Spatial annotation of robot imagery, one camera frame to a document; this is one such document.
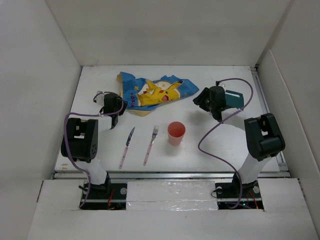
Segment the blue Pikachu cloth placemat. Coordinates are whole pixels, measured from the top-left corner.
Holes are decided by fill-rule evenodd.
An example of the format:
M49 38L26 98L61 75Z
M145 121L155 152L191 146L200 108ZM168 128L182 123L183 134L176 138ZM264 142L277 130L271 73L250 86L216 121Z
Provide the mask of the blue Pikachu cloth placemat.
M190 97L199 91L189 79L181 79L175 75L150 80L120 72L116 80L121 83L120 96L127 102L126 109L140 117L145 117L160 104Z

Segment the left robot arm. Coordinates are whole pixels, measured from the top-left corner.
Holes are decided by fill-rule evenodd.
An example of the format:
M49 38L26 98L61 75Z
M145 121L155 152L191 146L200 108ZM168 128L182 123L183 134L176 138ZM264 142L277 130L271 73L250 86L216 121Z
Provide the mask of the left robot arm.
M110 91L98 91L94 103L102 102L98 114L68 113L63 123L60 151L72 165L87 175L88 183L81 186L85 197L107 198L112 192L108 172L97 159L99 132L114 129L128 102Z

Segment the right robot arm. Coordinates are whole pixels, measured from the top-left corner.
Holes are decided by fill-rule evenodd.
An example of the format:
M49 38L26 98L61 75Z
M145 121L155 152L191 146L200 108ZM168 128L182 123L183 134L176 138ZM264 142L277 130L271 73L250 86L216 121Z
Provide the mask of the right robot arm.
M220 198L243 197L256 184L259 173L272 157L285 149L285 140L272 113L255 117L248 111L227 104L226 91L221 86L212 86L193 99L193 103L219 123L232 125L245 131L248 155L235 172L231 183L217 191Z

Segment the teal plate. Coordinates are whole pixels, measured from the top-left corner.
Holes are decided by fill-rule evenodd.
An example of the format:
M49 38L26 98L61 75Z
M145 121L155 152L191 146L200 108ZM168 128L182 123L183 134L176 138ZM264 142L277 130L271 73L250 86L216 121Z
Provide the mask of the teal plate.
M243 94L236 91L226 90L225 100L227 107L242 109L245 105Z

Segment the pink plastic cup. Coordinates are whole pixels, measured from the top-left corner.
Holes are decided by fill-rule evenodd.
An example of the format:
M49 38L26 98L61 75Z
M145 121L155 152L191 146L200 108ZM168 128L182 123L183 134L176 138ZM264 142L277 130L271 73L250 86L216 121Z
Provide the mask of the pink plastic cup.
M186 133L186 127L179 121L174 121L168 125L168 141L172 146L178 146Z

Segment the white foam block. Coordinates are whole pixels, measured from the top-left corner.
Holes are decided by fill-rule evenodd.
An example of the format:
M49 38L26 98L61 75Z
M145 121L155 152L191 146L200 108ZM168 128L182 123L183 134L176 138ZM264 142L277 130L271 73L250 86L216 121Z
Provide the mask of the white foam block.
M215 211L213 181L130 181L127 184L128 211Z

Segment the pink handled knife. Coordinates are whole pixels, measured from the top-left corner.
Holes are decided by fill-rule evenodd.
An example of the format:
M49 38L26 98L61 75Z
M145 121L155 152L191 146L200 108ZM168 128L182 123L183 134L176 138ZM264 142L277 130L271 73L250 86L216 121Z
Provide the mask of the pink handled knife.
M121 161L119 163L119 167L118 167L119 169L122 169L122 167L124 165L125 158L126 158L126 155L127 155L128 149L129 149L129 145L130 145L132 136L134 134L134 131L135 131L135 127L132 128L132 130L130 131L130 133L128 135L128 138L127 138L127 141L126 141L126 144L125 144L125 149L124 149L123 155L121 157Z

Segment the pink handled fork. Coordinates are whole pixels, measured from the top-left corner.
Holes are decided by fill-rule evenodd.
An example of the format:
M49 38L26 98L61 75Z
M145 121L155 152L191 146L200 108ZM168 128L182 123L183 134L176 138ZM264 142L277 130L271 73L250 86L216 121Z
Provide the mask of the pink handled fork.
M154 140L156 139L157 135L158 135L158 131L159 131L159 127L157 125L154 126L153 131L152 131L152 136L151 136L151 141L149 143L145 158L144 158L144 162L143 165L146 166L149 156L150 156L150 152L154 143Z

